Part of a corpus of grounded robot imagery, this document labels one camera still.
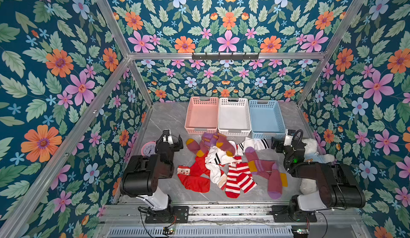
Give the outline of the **white sock black stripes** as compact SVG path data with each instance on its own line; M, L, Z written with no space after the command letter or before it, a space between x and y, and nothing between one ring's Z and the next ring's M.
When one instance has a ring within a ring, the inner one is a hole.
M248 147L254 148L256 151L269 149L270 145L266 139L252 139L252 138L245 138L245 140L236 145L236 156L244 156L245 150Z

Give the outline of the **maroon purple cuff sock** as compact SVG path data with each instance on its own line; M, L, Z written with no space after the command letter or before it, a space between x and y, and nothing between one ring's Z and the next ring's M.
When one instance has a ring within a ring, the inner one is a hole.
M216 133L204 133L200 142L200 150L197 154L202 152L207 154L209 149L213 146L226 152L227 156L233 157L236 154L235 144L231 144L227 137L219 132Z

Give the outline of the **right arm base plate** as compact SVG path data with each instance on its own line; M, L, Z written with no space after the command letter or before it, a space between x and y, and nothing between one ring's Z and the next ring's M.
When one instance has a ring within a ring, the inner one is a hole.
M316 223L313 211L296 211L290 206L272 206L270 214L276 223Z

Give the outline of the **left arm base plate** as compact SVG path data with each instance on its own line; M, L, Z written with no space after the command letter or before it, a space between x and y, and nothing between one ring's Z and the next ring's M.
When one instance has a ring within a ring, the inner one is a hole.
M145 217L145 224L188 223L188 206L170 206L165 210L149 210Z

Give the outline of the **red santa sock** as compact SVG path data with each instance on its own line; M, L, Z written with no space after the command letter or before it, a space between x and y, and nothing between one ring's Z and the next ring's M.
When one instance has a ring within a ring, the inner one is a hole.
M187 166L179 166L177 176L187 190L197 193L208 193L210 191L210 180L201 176L192 176L191 170Z

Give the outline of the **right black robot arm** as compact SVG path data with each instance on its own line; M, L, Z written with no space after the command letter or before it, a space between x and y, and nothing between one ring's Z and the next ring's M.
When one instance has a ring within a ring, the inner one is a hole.
M350 168L335 163L332 154L321 154L317 140L305 138L302 130L287 130L283 138L272 138L271 148L284 156L286 172L301 179L301 193L288 206L290 214L365 206L364 192Z

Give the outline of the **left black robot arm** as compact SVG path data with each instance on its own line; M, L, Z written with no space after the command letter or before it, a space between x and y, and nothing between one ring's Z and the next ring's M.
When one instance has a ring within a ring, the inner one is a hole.
M120 183L121 195L143 201L152 211L171 212L171 198L161 191L159 180L173 177L174 154L183 148L182 137L170 130L146 143L139 155L130 158Z

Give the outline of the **maroon sock yellow heel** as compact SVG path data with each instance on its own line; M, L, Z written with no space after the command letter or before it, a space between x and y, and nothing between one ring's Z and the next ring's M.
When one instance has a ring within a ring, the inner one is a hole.
M272 171L277 169L275 161L260 160L253 147L247 147L245 149L245 156L248 161L249 169L253 175L269 179Z

